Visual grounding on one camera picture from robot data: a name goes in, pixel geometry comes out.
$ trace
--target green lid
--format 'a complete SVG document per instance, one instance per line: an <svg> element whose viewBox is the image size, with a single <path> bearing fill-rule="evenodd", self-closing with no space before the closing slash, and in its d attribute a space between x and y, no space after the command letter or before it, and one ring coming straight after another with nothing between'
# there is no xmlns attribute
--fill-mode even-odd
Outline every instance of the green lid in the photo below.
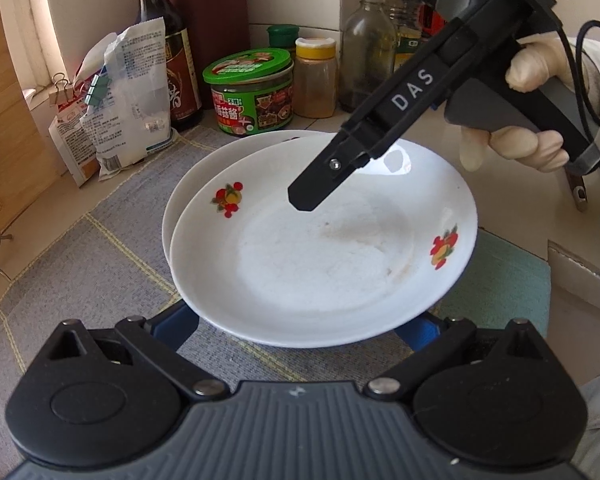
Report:
<svg viewBox="0 0 600 480"><path fill-rule="evenodd" d="M202 73L211 85L231 84L264 77L289 66L291 54L281 48L254 48L212 63Z"/></svg>
<svg viewBox="0 0 600 480"><path fill-rule="evenodd" d="M271 25L267 32L269 33L269 46L295 48L300 27L297 25Z"/></svg>

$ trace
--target binder clip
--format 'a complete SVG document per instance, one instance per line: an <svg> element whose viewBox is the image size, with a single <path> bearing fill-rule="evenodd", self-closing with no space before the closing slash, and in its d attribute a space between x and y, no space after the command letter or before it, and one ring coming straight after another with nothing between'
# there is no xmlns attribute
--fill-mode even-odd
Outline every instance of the binder clip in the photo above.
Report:
<svg viewBox="0 0 600 480"><path fill-rule="evenodd" d="M89 106L98 106L109 92L109 83L111 79L104 71L93 76L84 102Z"/></svg>
<svg viewBox="0 0 600 480"><path fill-rule="evenodd" d="M51 81L54 88L49 91L50 106L64 105L73 100L74 86L62 72L55 74Z"/></svg>

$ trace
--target plate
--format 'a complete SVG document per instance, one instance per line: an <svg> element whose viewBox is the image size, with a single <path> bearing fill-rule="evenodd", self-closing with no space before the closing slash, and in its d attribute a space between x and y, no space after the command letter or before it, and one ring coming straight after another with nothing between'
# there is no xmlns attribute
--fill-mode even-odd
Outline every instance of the plate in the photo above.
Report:
<svg viewBox="0 0 600 480"><path fill-rule="evenodd" d="M458 280L477 235L474 198L435 153L400 140L409 171L353 174L313 212L286 188L333 138L290 140L213 177L180 216L174 283L218 328L322 348L388 332Z"/></svg>
<svg viewBox="0 0 600 480"><path fill-rule="evenodd" d="M191 202L202 187L222 170L225 170L234 162L238 162L251 153L258 152L263 148L273 146L285 140L297 137L308 137L316 132L307 130L280 130L257 134L252 137L234 140L230 144L218 148L209 153L205 158L195 164L171 193L162 217L162 248L167 262L170 260L170 247L173 231L184 208Z"/></svg>

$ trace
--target finger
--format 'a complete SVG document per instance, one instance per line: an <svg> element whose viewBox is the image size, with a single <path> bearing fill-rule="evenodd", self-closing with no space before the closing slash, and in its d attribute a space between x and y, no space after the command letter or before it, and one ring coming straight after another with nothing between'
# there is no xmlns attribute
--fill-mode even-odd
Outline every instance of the finger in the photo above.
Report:
<svg viewBox="0 0 600 480"><path fill-rule="evenodd" d="M555 130L540 132L536 137L538 138L536 150L531 155L517 160L521 164L537 170L548 164L560 152L563 140L561 134Z"/></svg>
<svg viewBox="0 0 600 480"><path fill-rule="evenodd" d="M503 158L518 159L536 152L538 136L526 128L507 126L491 134L489 145Z"/></svg>
<svg viewBox="0 0 600 480"><path fill-rule="evenodd" d="M476 128L461 128L460 163L467 171L480 169L489 145L489 133Z"/></svg>
<svg viewBox="0 0 600 480"><path fill-rule="evenodd" d="M511 60L505 78L514 90L531 92L553 76L558 76L573 89L567 55L558 38L547 38L526 45Z"/></svg>
<svg viewBox="0 0 600 480"><path fill-rule="evenodd" d="M560 150L552 160L546 163L544 166L538 168L538 171L542 173L551 173L552 171L559 170L569 161L569 153L564 150Z"/></svg>

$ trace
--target teal mat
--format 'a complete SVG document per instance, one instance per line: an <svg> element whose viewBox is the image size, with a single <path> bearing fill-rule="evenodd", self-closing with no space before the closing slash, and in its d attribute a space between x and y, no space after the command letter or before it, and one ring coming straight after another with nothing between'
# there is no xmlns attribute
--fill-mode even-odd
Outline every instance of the teal mat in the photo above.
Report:
<svg viewBox="0 0 600 480"><path fill-rule="evenodd" d="M550 297L546 261L480 230L467 268L435 312L465 317L480 328L503 328L510 319L525 317L546 336Z"/></svg>

